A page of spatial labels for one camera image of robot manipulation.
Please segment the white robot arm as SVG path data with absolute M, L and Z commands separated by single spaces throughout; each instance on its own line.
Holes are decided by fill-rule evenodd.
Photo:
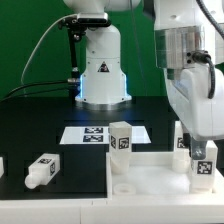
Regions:
M 93 108 L 130 99 L 120 68 L 120 33 L 109 11 L 128 0 L 63 0 L 87 37 L 86 69 L 76 100 Z M 154 20 L 156 64 L 168 100 L 189 133 L 191 158 L 203 160 L 206 143 L 224 139 L 224 0 L 134 0 Z

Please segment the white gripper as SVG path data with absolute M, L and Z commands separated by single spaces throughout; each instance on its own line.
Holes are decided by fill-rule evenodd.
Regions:
M 193 160 L 206 158 L 205 140 L 224 139 L 224 75 L 215 70 L 215 92 L 208 98 L 210 72 L 207 65 L 187 69 L 166 69 L 165 83 L 171 107 L 190 138 Z

